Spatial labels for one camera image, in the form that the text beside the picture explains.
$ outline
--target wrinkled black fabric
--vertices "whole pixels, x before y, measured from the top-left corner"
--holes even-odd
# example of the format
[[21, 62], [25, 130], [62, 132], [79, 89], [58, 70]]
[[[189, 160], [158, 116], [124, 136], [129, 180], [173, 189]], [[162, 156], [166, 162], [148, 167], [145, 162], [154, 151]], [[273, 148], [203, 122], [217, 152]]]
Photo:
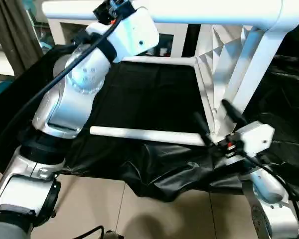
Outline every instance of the wrinkled black fabric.
[[[120, 63], [111, 69], [96, 97], [86, 128], [198, 132], [191, 118], [194, 111], [203, 108], [192, 68]], [[266, 155], [299, 189], [299, 80], [269, 71], [245, 116], [276, 129]], [[219, 170], [221, 159], [200, 147], [91, 136], [85, 131], [67, 159], [64, 173], [124, 180], [138, 196], [162, 201], [172, 201], [189, 189], [242, 193], [239, 167]]]

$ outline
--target white horizontal bar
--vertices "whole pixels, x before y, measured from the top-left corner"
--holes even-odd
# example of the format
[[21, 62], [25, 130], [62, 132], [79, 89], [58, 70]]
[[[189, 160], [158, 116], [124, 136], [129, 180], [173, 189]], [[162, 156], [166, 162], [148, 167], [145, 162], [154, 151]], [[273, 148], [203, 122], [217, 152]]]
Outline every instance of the white horizontal bar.
[[200, 135], [197, 133], [92, 126], [90, 128], [90, 134], [174, 144], [205, 146]]
[[196, 58], [195, 57], [131, 56], [131, 57], [124, 57], [123, 61], [194, 66], [194, 64], [196, 63]]
[[[47, 18], [95, 20], [101, 0], [46, 1]], [[299, 24], [299, 0], [135, 0], [155, 22], [253, 25], [290, 31]]]

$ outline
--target tiled floor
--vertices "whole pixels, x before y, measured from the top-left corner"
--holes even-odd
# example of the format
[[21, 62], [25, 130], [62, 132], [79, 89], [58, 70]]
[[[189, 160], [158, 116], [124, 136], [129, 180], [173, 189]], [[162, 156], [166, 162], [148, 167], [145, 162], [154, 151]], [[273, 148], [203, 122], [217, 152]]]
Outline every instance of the tiled floor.
[[71, 239], [97, 225], [126, 239], [257, 238], [244, 196], [192, 190], [162, 203], [137, 197], [121, 181], [64, 175], [58, 179], [62, 187], [57, 216], [36, 228], [32, 239]]

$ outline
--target white metal frame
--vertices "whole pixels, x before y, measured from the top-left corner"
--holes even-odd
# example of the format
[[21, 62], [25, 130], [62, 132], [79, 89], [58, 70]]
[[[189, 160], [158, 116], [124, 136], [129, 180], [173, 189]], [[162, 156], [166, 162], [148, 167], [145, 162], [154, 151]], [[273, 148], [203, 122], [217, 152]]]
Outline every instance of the white metal frame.
[[[50, 26], [55, 18], [86, 22], [95, 20], [91, 10], [101, 2], [45, 2], [43, 12]], [[133, 5], [145, 6], [155, 22], [202, 24], [195, 57], [128, 57], [124, 61], [192, 66], [215, 141], [235, 127], [221, 100], [228, 99], [243, 112], [284, 36], [299, 24], [299, 0], [135, 0]]]

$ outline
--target power cord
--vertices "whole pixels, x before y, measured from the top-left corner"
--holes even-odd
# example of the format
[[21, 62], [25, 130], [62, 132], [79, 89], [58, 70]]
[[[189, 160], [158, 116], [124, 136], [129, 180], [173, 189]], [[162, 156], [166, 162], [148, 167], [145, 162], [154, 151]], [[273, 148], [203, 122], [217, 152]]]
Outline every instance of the power cord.
[[88, 231], [87, 233], [84, 233], [74, 239], [82, 239], [82, 238], [86, 238], [87, 236], [89, 236], [90, 234], [98, 231], [99, 229], [101, 229], [101, 236], [99, 239], [103, 239], [104, 238], [104, 227], [103, 226], [97, 226], [96, 228], [93, 228], [92, 230]]
[[246, 158], [249, 162], [251, 162], [252, 164], [254, 164], [255, 166], [258, 166], [260, 168], [262, 168], [263, 170], [265, 170], [266, 172], [268, 172], [270, 175], [272, 175], [287, 191], [287, 193], [289, 194], [289, 196], [292, 197], [292, 202], [295, 208], [295, 212], [296, 212], [296, 216], [299, 222], [299, 207], [297, 205], [297, 202], [295, 200], [295, 198], [299, 198], [299, 193], [294, 190], [291, 186], [288, 185], [288, 183], [285, 183], [279, 176], [277, 173], [275, 173], [274, 171], [272, 171], [269, 168], [266, 168], [265, 166], [261, 165], [259, 162], [255, 161], [252, 157], [248, 156], [246, 152], [238, 152], [242, 157]]
[[46, 92], [48, 92], [59, 81], [61, 81], [68, 73], [70, 73], [70, 71], [74, 67], [76, 67], [85, 57], [87, 57], [93, 50], [95, 50], [98, 47], [98, 45], [116, 29], [116, 27], [120, 24], [122, 19], [123, 16], [119, 15], [115, 23], [100, 38], [98, 38], [91, 46], [89, 46], [85, 51], [83, 51], [78, 58], [71, 62], [68, 65], [68, 67], [61, 71], [52, 81], [50, 81], [45, 87], [43, 87], [38, 93], [36, 93], [28, 102], [26, 102], [21, 107], [21, 109], [14, 115], [14, 117], [10, 120], [10, 122], [7, 124], [7, 126], [0, 134], [0, 145], [4, 142], [6, 135], [10, 131], [10, 129], [17, 124], [17, 122], [26, 112], [27, 108], [31, 106], [37, 99], [42, 97]]

